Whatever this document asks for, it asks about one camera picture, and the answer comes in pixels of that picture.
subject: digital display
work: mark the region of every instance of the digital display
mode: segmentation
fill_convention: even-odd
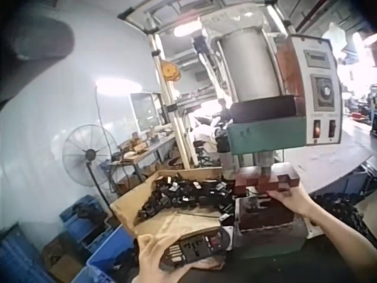
[[[310,55],[310,59],[324,61],[326,58],[324,56]]]

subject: person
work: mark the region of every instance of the person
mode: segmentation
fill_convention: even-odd
[[[376,278],[377,249],[359,232],[317,205],[303,187],[291,188],[289,195],[275,191],[269,192],[269,195],[320,226],[353,270],[358,281],[372,282],[372,278]],[[159,268],[164,251],[178,239],[179,235],[139,237],[140,273],[133,283],[176,283],[190,268],[195,267],[195,264],[186,265],[172,273],[166,273]]]

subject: plastic part pile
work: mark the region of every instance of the plastic part pile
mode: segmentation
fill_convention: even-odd
[[[234,215],[232,186],[222,180],[184,179],[179,173],[174,177],[159,177],[154,181],[155,188],[148,201],[138,211],[140,221],[145,221],[163,209],[193,209],[213,207],[221,213]]]

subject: right hand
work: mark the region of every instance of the right hand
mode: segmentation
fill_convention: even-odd
[[[284,204],[288,209],[304,217],[310,217],[315,207],[317,207],[317,204],[301,186],[293,187],[288,192],[272,190],[268,194],[271,198]]]

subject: metal frame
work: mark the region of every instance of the metal frame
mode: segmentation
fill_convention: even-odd
[[[157,78],[158,78],[158,81],[159,81],[160,87],[161,87],[161,98],[162,98],[163,103],[167,106],[174,104],[173,84],[172,84],[172,82],[165,81],[163,73],[162,73],[161,60],[164,59],[164,55],[163,55],[162,44],[158,44],[158,43],[161,43],[161,41],[159,39],[159,34],[166,32],[166,31],[168,31],[172,28],[175,28],[175,27],[177,27],[181,24],[185,24],[187,22],[194,21],[200,16],[203,16],[203,15],[209,14],[211,12],[220,10],[220,9],[225,8],[227,6],[239,5],[239,4],[246,3],[246,2],[248,2],[248,3],[252,2],[252,3],[258,4],[258,5],[263,5],[263,6],[271,5],[273,7],[273,9],[276,11],[280,20],[283,22],[283,25],[285,26],[285,28],[287,30],[287,34],[295,34],[296,33],[295,28],[290,23],[288,17],[280,10],[280,8],[277,5],[275,5],[277,0],[276,1],[262,1],[262,0],[240,1],[239,3],[231,4],[231,5],[226,5],[226,3],[223,0],[216,0],[213,6],[207,6],[207,7],[204,7],[204,8],[197,9],[195,11],[195,13],[194,12],[188,12],[186,14],[180,15],[178,17],[178,19],[176,19],[175,21],[169,22],[167,24],[161,25],[160,27],[157,27],[156,21],[153,18],[153,14],[157,10],[163,8],[164,6],[169,5],[171,3],[174,3],[174,2],[178,2],[178,1],[179,0],[162,0],[161,2],[155,4],[154,6],[146,9],[144,12],[147,16],[147,28],[145,28],[144,26],[140,25],[139,23],[133,21],[129,16],[131,14],[133,14],[136,10],[145,8],[150,2],[152,2],[152,0],[144,0],[143,2],[139,3],[135,7],[128,8],[125,12],[123,12],[122,17],[118,16],[119,18],[123,19],[125,22],[129,23],[131,26],[133,26],[134,28],[138,29],[139,31],[145,33],[148,36],[148,41],[149,41],[149,44],[150,44],[150,47],[151,47],[151,50],[152,50],[153,60],[154,60],[154,63],[156,65]],[[271,52],[271,46],[269,44],[270,42],[269,42],[268,38],[266,38],[266,41],[267,41],[266,43],[268,45],[268,49]],[[225,67],[225,72],[227,72],[226,62],[224,62],[223,64],[224,64],[224,67]],[[234,86],[232,87],[231,81],[227,82],[227,83],[229,83],[228,89],[231,93],[232,98],[234,99],[234,97],[235,97],[234,93],[233,93],[234,92]],[[282,82],[280,80],[279,80],[279,85],[280,85],[280,90],[282,90]],[[193,143],[190,140],[190,136],[188,134],[186,134],[184,123],[182,121],[182,118],[179,116],[178,111],[169,112],[168,115],[169,115],[171,124],[173,126],[174,134],[176,136],[176,142],[177,142],[180,154],[181,154],[183,166],[184,166],[185,169],[189,169],[190,168],[189,158],[193,159],[193,163],[195,165],[198,164],[195,148],[193,146]]]

